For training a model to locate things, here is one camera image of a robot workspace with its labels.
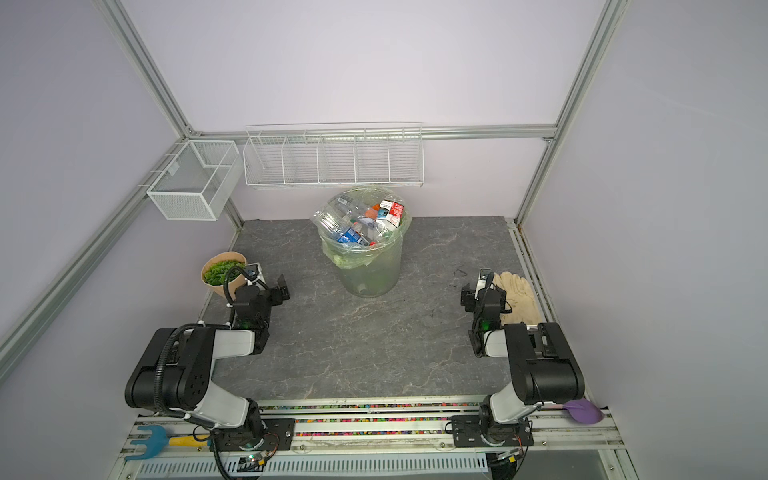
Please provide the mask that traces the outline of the blue label bottle white cap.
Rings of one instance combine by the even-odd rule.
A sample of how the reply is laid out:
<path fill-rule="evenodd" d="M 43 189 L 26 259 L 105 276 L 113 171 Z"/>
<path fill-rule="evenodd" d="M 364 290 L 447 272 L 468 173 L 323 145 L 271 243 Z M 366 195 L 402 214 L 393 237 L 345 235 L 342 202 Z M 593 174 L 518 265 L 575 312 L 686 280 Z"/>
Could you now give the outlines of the blue label bottle white cap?
<path fill-rule="evenodd" d="M 362 232 L 360 223 L 334 227 L 332 237 L 340 244 L 357 244 L 365 247 L 371 244 L 368 237 Z"/>

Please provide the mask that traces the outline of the clear bottle blue cap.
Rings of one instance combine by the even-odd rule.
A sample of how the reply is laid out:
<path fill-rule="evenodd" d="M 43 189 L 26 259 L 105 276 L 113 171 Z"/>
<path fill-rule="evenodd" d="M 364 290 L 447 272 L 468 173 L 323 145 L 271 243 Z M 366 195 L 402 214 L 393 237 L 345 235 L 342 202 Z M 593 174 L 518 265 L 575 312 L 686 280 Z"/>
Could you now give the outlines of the clear bottle blue cap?
<path fill-rule="evenodd" d="M 353 193 L 340 193 L 329 201 L 329 205 L 335 208 L 339 215 L 350 223 L 361 222 L 370 224 L 374 223 L 378 218 L 378 210 Z"/>

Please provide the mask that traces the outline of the red label cola bottle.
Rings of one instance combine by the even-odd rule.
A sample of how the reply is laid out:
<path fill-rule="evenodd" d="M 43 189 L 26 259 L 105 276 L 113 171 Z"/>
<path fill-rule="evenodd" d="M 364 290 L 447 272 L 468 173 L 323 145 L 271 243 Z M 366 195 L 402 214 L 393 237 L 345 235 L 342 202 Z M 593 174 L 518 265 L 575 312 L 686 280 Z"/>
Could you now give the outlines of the red label cola bottle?
<path fill-rule="evenodd" d="M 404 205 L 395 200 L 382 200 L 378 204 L 375 225 L 380 232 L 392 232 L 402 225 Z"/>

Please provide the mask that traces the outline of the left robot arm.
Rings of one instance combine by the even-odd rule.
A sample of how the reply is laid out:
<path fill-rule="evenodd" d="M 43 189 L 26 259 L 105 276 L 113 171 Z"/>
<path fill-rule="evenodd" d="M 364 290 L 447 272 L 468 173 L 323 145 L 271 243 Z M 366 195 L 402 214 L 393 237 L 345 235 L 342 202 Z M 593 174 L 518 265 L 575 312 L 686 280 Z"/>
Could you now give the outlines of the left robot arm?
<path fill-rule="evenodd" d="M 264 351 L 272 309 L 290 299 L 290 290 L 284 276 L 268 285 L 258 263 L 230 268 L 223 290 L 229 319 L 157 330 L 127 381 L 124 399 L 131 408 L 208 430 L 218 452 L 274 454 L 288 448 L 293 428 L 285 420 L 264 420 L 255 400 L 217 385 L 213 373 L 220 360 Z"/>

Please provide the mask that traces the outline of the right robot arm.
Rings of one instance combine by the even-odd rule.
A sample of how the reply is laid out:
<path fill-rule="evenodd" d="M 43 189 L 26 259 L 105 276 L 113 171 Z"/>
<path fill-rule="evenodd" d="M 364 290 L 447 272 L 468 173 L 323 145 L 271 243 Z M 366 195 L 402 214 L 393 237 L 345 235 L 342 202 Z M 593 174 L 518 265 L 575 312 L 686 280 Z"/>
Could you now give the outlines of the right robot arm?
<path fill-rule="evenodd" d="M 451 419 L 454 445 L 531 446 L 533 413 L 547 403 L 564 404 L 584 396 L 584 377 L 564 333 L 551 322 L 504 324 L 501 316 L 512 307 L 490 269 L 480 271 L 475 287 L 462 288 L 460 302 L 472 314 L 469 339 L 474 354 L 507 360 L 510 382 L 487 396 L 476 414 Z"/>

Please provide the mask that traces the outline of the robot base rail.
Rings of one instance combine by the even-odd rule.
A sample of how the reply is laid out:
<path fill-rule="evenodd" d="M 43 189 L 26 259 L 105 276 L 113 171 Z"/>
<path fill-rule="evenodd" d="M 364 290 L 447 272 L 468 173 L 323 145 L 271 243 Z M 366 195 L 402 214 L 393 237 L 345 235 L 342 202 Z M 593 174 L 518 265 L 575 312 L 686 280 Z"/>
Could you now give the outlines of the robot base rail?
<path fill-rule="evenodd" d="M 451 419 L 479 410 L 478 396 L 403 397 L 268 401 L 266 421 L 285 420 L 293 428 L 290 445 L 264 451 L 221 452 L 166 447 L 147 460 L 126 461 L 144 447 L 131 440 L 149 436 L 140 425 L 163 426 L 169 436 L 192 434 L 192 426 L 173 418 L 139 417 L 109 476 L 112 479 L 233 479 L 394 477 L 478 473 L 503 477 L 535 452 L 593 451 L 597 469 L 610 479 L 634 479 L 626 445 L 610 411 L 595 425 L 581 425 L 562 410 L 541 409 L 530 416 L 528 447 L 459 448 Z"/>

